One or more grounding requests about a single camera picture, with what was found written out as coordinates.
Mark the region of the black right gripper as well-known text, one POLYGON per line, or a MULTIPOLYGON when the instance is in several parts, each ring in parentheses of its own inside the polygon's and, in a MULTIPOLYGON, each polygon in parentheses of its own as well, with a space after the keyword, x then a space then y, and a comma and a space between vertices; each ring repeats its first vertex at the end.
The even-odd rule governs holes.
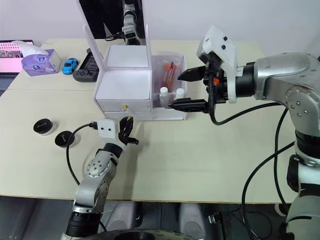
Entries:
POLYGON ((177 79, 185 82, 196 82, 203 79, 208 93, 208 100, 178 98, 168 107, 184 113, 215 113, 216 104, 224 104, 228 100, 227 78, 221 67, 222 60, 218 56, 209 56, 205 66, 186 69, 177 79))

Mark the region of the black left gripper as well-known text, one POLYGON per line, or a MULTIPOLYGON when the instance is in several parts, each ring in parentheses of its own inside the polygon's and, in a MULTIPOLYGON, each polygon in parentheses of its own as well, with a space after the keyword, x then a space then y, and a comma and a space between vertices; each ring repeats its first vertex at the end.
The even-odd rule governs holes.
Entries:
POLYGON ((134 125, 134 119, 132 116, 123 117, 119 122, 119 136, 118 140, 120 142, 119 146, 124 151, 128 144, 138 145, 139 140, 130 137, 134 125))

